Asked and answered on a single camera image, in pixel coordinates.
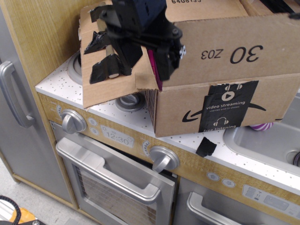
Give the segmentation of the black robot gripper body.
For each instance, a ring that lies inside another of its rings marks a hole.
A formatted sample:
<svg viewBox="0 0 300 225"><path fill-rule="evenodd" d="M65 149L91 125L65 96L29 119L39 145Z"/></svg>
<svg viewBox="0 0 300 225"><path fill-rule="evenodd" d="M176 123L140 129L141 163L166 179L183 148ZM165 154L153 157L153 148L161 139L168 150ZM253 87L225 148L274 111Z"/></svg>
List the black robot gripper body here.
<svg viewBox="0 0 300 225"><path fill-rule="evenodd" d="M183 57L182 31L166 18L165 0L113 0L99 18L111 30L111 37L128 38L155 50L166 49L175 58Z"/></svg>

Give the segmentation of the black narrow gripper finger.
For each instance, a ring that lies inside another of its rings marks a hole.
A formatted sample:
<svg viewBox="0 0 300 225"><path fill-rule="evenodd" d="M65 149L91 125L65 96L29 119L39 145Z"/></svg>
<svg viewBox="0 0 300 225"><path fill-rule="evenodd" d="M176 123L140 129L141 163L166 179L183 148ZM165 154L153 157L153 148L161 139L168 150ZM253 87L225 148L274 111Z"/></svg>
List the black narrow gripper finger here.
<svg viewBox="0 0 300 225"><path fill-rule="evenodd" d="M157 69L161 81L170 79L171 74L179 67L180 47L162 46L157 49Z"/></svg>

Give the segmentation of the black wide gripper finger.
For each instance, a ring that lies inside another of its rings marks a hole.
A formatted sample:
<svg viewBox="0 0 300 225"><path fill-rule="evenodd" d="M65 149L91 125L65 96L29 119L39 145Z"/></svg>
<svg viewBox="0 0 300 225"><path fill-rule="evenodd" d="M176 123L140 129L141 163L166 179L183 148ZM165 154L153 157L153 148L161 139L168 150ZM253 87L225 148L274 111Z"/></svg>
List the black wide gripper finger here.
<svg viewBox="0 0 300 225"><path fill-rule="evenodd" d="M142 48L129 39L115 39L112 41L112 46L119 56L121 73L126 76L131 75L132 68L143 55Z"/></svg>

